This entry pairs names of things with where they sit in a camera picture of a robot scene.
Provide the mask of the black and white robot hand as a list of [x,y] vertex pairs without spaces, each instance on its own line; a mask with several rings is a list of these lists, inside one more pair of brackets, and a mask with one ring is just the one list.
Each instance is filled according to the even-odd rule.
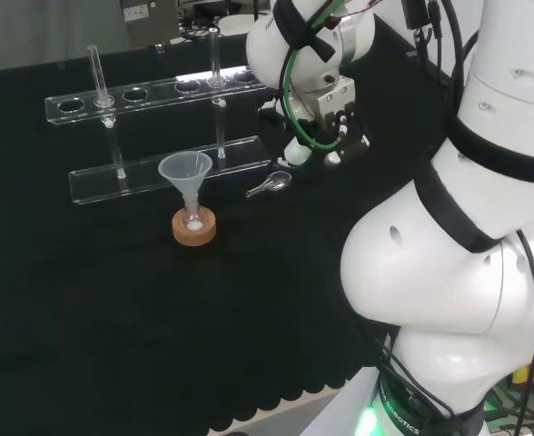
[[259,114],[283,122],[294,138],[286,145],[281,165],[299,167],[318,156],[330,167],[365,156],[371,146],[368,129],[357,114],[355,83],[332,74],[301,86],[289,85],[290,97],[273,98]]

